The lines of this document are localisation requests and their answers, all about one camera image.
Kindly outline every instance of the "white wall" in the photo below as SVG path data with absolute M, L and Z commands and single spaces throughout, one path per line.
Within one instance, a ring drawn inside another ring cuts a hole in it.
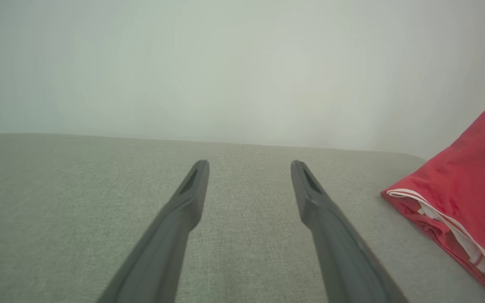
M 484 109 L 481 0 L 0 0 L 0 133 L 427 159 Z

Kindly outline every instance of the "gray tablecloth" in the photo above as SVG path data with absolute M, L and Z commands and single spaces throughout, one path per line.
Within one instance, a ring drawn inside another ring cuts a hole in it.
M 420 158 L 41 134 L 0 134 L 0 302 L 93 302 L 198 159 L 210 181 L 177 302 L 327 300 L 291 186 L 299 159 L 412 303 L 485 303 L 485 289 L 379 196 Z

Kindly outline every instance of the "folded red cloth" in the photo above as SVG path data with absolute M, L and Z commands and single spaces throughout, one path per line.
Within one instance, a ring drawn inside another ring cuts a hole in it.
M 381 194 L 485 286 L 485 111 Z

